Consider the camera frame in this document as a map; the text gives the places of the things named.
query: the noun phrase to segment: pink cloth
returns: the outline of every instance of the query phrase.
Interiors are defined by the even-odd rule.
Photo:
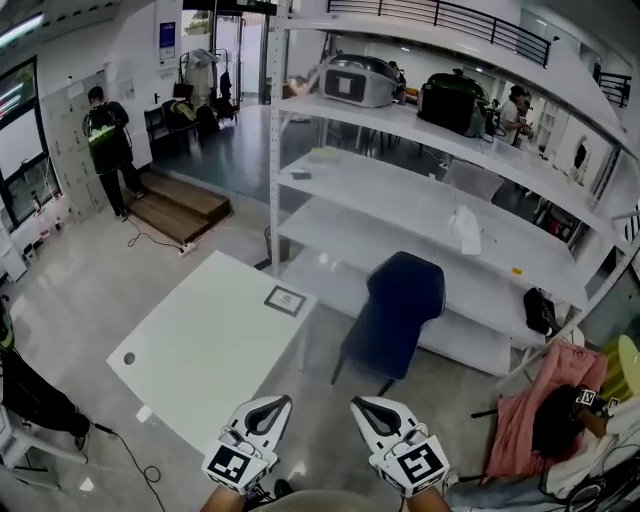
[[[607,373],[607,358],[589,349],[554,341],[531,389],[498,402],[498,428],[489,465],[488,478],[531,476],[570,459],[582,445],[582,436],[558,460],[545,460],[531,452],[536,411],[549,393],[563,384],[600,389]]]

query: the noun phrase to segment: window frame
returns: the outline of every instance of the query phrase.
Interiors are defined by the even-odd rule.
[[[31,159],[29,162],[25,163],[18,171],[13,173],[8,178],[5,179],[2,176],[2,174],[0,173],[0,197],[2,198],[2,201],[5,204],[5,207],[7,209],[7,213],[9,215],[9,218],[11,219],[11,223],[13,224],[12,226],[8,227],[9,232],[15,231],[22,223],[24,223],[29,218],[31,218],[33,213],[36,211],[35,206],[34,206],[31,209],[29,209],[26,214],[23,214],[21,219],[19,219],[16,216],[16,213],[15,213],[15,211],[13,209],[13,198],[12,198],[11,192],[9,190],[9,185],[11,185],[17,179],[23,177],[27,172],[29,172],[31,169],[33,169],[33,167],[35,167],[36,165],[41,163],[43,160],[46,160],[46,159],[50,158],[49,146],[47,145],[47,138],[46,138],[45,132],[44,132],[44,125],[42,124],[42,111],[40,109],[40,93],[39,93],[39,90],[38,90],[38,66],[37,66],[38,63],[37,63],[37,56],[33,56],[30,59],[27,59],[27,60],[23,61],[22,63],[18,64],[17,66],[14,66],[13,68],[9,69],[8,71],[2,73],[0,75],[0,80],[5,79],[9,75],[12,75],[12,74],[16,73],[21,68],[23,68],[25,66],[28,66],[30,64],[33,65],[33,87],[34,87],[35,94],[34,94],[33,98],[28,99],[27,101],[25,101],[24,103],[22,103],[21,105],[19,105],[15,109],[13,109],[11,112],[8,112],[2,119],[0,119],[0,130],[2,130],[7,125],[11,124],[13,121],[18,119],[20,116],[26,114],[30,110],[33,110],[34,116],[36,118],[36,126],[37,126],[37,129],[38,129],[38,136],[40,137],[40,144],[42,145],[43,151],[42,151],[42,153],[40,155],[38,155],[37,157]],[[56,188],[58,190],[62,190],[61,187],[60,187],[60,182],[58,181],[58,176],[55,173],[55,169],[54,169],[54,172],[52,174],[53,174],[53,176],[55,176],[55,181],[56,181],[56,185],[57,185]],[[50,201],[52,198],[53,198],[53,195],[51,197],[47,197],[46,199],[45,198],[39,198],[39,199],[42,201],[43,204],[45,204],[47,201]]]

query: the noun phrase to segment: black pants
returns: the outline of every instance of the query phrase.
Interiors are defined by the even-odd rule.
[[[144,186],[140,181],[140,175],[137,169],[131,162],[123,163],[119,169],[122,171],[124,177],[124,184],[134,194],[137,192],[144,192]],[[100,174],[100,182],[104,187],[104,191],[107,193],[107,199],[111,203],[113,212],[116,215],[122,215],[125,212],[124,201],[122,199],[122,192],[120,191],[120,180],[118,179],[118,170]]]
[[[15,352],[2,353],[3,405],[27,421],[83,437],[91,422],[76,406]]]

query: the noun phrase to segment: staircase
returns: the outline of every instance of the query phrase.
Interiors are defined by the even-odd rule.
[[[231,213],[224,196],[153,171],[141,179],[149,192],[142,199],[129,198],[129,210],[179,244],[193,242]]]

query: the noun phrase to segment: black shoe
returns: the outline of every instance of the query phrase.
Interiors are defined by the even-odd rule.
[[[289,482],[282,478],[276,480],[276,483],[273,486],[273,494],[275,494],[277,500],[293,493],[293,487],[289,485]]]

